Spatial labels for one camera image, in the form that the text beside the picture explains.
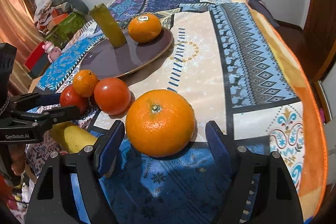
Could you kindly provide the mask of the red tomato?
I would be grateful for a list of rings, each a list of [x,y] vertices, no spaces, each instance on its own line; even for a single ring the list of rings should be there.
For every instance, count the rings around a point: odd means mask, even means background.
[[[122,80],[108,77],[96,85],[94,100],[103,112],[109,115],[118,115],[122,114],[130,105],[131,92]]]
[[[89,99],[78,95],[73,85],[68,85],[61,93],[59,103],[62,107],[77,106],[84,114],[89,106]]]

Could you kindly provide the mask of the sugarcane piece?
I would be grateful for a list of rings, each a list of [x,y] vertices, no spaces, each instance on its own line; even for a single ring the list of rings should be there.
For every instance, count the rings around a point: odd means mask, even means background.
[[[118,48],[126,44],[125,35],[104,3],[95,6],[89,11],[89,15],[101,28],[112,46]]]
[[[71,122],[53,125],[49,135],[69,153],[78,153],[85,146],[94,145],[97,140],[97,137]]]

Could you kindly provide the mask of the small mandarin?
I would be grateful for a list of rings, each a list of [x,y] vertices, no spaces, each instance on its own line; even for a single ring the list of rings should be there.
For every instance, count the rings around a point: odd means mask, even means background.
[[[73,78],[72,86],[74,91],[82,97],[89,98],[93,93],[99,80],[90,70],[80,70]]]

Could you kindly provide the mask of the plain large orange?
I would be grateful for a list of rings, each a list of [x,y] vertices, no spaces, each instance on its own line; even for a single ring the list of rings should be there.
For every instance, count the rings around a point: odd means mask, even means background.
[[[131,105],[125,129],[131,145],[151,157],[167,157],[184,149],[196,126],[191,105],[176,92],[151,90]]]

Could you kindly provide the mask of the stickered large orange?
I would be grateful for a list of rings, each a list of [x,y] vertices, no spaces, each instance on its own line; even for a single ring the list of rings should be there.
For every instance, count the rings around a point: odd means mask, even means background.
[[[162,30],[159,18],[153,14],[142,14],[133,18],[128,25],[130,37],[138,43],[154,40]]]

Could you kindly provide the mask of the dark blue box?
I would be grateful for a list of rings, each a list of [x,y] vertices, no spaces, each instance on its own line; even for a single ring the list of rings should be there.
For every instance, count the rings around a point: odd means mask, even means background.
[[[45,53],[33,66],[33,68],[29,72],[29,76],[32,79],[36,79],[41,77],[47,68],[51,65],[50,61],[48,60],[48,56]]]

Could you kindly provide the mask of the red box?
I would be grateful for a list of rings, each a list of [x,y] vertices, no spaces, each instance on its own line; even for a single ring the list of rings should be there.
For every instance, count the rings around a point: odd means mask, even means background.
[[[34,65],[42,58],[42,56],[45,54],[45,42],[40,42],[35,49],[31,52],[29,57],[26,59],[26,61],[23,64],[23,69],[26,72],[32,71]]]

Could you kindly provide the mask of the pink rabbit toy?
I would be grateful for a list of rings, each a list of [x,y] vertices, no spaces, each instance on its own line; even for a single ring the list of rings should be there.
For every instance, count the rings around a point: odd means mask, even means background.
[[[53,42],[45,42],[42,48],[45,50],[50,63],[53,63],[62,54],[61,49],[55,46]]]

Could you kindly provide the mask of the orange striped curtain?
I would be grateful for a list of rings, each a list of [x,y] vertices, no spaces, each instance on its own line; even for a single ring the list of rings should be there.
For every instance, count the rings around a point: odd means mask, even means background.
[[[23,65],[43,38],[35,27],[35,0],[1,0],[1,42],[17,49],[9,80],[11,95],[26,94],[32,82]]]

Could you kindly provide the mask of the dark purple plate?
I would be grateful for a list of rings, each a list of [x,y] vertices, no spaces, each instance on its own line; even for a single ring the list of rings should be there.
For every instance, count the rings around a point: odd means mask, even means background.
[[[108,39],[102,39],[86,53],[79,69],[90,70],[100,80],[129,75],[161,57],[174,40],[167,28],[163,28],[159,36],[148,43],[135,42],[127,31],[123,33],[126,44],[115,48]]]

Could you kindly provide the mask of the patchwork patterned bedspread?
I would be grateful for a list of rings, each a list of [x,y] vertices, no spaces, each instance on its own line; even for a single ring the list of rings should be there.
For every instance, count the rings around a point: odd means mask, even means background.
[[[266,18],[245,0],[114,0],[108,9],[122,28],[149,13],[171,31],[168,51],[124,80],[135,97],[180,94],[197,123],[190,147],[173,159],[122,143],[114,174],[101,181],[118,220],[211,222],[230,183],[206,144],[213,120],[252,151],[282,156],[309,223],[326,188],[325,135],[297,57]]]

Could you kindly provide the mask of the wooden wardrobe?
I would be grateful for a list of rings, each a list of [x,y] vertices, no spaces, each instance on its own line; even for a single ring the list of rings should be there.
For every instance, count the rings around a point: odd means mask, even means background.
[[[312,81],[324,79],[335,62],[335,0],[310,0],[303,34]]]

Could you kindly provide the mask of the dark bag beside bed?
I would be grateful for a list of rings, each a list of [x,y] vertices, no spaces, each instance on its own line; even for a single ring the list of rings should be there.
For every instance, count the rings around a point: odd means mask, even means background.
[[[249,0],[248,5],[258,11],[260,14],[264,15],[265,18],[268,20],[268,22],[274,27],[278,28],[280,25],[275,20],[275,18],[272,16],[270,11],[267,9],[265,3],[262,0]]]

